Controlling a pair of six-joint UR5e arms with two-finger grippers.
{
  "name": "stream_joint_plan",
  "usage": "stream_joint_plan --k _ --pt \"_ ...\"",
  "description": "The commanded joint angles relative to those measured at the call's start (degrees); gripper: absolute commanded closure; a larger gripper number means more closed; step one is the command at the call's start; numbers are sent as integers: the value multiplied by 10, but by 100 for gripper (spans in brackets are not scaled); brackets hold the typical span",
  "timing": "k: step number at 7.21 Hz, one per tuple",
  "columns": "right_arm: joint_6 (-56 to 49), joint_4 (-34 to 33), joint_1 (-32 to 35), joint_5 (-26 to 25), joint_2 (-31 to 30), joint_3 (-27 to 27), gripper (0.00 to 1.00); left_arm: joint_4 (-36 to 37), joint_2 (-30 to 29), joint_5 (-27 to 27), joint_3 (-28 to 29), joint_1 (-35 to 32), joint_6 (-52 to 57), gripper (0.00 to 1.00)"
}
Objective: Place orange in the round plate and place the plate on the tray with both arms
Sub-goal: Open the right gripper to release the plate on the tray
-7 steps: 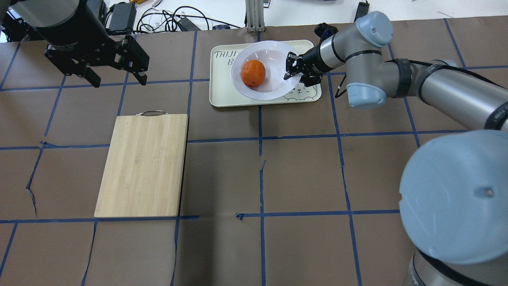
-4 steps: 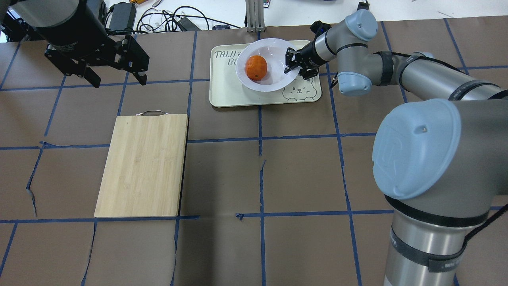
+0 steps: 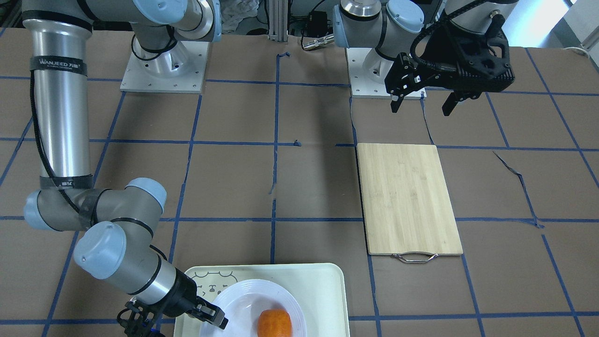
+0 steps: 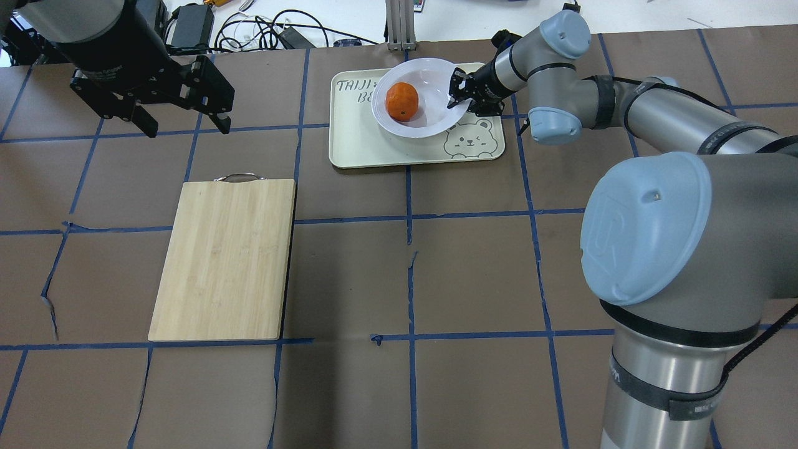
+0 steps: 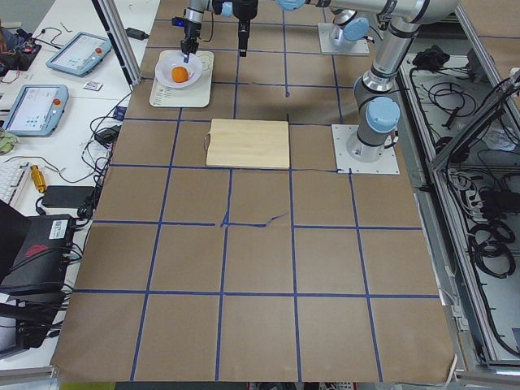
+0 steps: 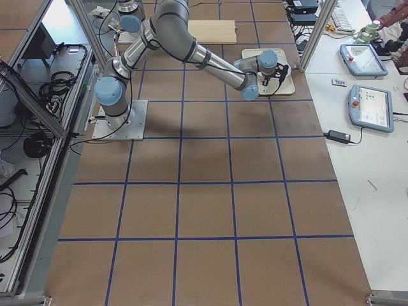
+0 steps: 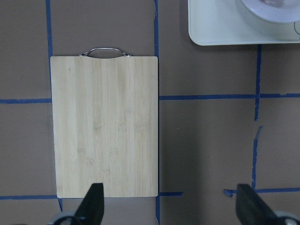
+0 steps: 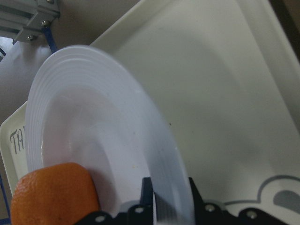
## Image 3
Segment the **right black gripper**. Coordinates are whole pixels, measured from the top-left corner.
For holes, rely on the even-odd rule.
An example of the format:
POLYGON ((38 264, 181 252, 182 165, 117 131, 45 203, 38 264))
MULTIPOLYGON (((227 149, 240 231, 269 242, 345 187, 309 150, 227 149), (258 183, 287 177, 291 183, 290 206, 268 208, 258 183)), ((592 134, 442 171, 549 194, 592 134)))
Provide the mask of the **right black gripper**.
POLYGON ((225 330, 225 312, 197 296, 195 281, 175 267, 158 267, 148 283, 136 291, 136 301, 127 301, 117 314, 127 337, 159 337, 154 325, 159 316, 187 314, 225 330))

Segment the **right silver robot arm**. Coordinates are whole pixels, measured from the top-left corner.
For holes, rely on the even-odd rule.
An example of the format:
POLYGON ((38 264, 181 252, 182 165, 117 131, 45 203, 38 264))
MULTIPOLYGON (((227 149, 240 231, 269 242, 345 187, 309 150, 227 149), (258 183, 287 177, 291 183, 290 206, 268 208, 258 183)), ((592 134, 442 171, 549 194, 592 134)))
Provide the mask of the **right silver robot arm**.
POLYGON ((33 38, 30 104, 43 170, 39 190, 24 205, 30 226, 56 232, 83 231, 73 260, 92 277, 132 297, 127 318, 117 317, 129 337, 159 337, 159 315, 189 315, 216 328, 225 312, 197 295, 197 285, 151 242, 167 193, 150 178, 124 189, 95 189, 88 134, 86 43, 93 23, 129 22, 139 60, 170 61, 182 41, 219 41, 218 0, 24 0, 23 25, 33 38))

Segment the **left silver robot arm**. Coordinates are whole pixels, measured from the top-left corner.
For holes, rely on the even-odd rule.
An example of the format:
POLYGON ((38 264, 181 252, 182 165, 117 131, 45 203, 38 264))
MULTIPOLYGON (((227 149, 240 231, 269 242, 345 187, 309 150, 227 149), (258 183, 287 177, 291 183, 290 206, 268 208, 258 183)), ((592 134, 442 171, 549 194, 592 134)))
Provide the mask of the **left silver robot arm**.
POLYGON ((503 25, 515 0, 341 0, 335 43, 369 48, 381 60, 377 79, 396 113, 405 96, 426 86, 451 90, 441 107, 449 116, 464 100, 501 92, 515 81, 503 25))

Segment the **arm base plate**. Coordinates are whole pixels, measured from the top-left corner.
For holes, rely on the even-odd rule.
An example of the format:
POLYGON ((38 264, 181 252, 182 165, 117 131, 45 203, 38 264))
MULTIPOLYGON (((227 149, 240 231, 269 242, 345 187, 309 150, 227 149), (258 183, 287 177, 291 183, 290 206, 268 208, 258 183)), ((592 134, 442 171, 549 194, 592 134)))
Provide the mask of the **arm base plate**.
POLYGON ((210 45, 204 41, 180 41, 156 58, 133 40, 120 89, 138 93, 200 94, 210 45))
POLYGON ((373 48, 347 48, 347 70, 353 98, 389 98, 385 77, 392 61, 382 58, 373 48))

